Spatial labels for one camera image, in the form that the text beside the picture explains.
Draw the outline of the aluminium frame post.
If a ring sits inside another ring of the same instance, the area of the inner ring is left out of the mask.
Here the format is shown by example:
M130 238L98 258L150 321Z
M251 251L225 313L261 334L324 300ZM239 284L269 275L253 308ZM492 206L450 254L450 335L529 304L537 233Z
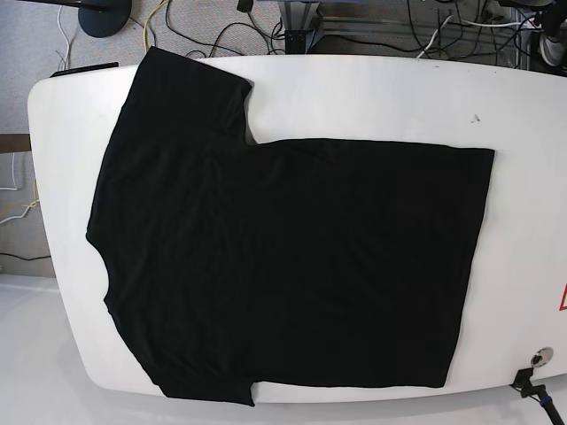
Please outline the aluminium frame post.
M323 15L318 1L278 1L286 55L308 54L322 38Z

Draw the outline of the round black stand base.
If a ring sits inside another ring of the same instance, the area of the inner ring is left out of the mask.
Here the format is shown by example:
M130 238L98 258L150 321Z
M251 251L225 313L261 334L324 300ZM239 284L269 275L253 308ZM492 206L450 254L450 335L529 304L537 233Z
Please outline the round black stand base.
M78 21L87 35L105 38L117 34L126 25L131 10L131 0L81 1Z

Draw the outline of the black T-shirt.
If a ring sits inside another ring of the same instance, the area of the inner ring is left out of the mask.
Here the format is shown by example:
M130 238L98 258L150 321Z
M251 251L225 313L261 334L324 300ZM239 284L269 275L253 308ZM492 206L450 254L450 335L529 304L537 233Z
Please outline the black T-shirt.
M251 89L157 48L137 68L86 231L126 346L170 398L444 386L494 151L250 145Z

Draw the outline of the round metal table grommet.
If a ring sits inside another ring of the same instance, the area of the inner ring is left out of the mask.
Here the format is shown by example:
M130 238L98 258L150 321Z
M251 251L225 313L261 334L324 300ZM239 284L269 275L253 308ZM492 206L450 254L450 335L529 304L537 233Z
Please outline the round metal table grommet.
M531 358L531 367L538 368L545 366L554 356L552 347L539 349Z

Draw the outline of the red warning triangle sticker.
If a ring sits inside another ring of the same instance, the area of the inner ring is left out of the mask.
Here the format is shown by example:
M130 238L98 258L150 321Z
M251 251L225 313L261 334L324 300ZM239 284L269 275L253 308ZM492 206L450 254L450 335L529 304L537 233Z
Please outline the red warning triangle sticker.
M560 311L565 311L567 309L567 285L564 287L561 303L559 306Z

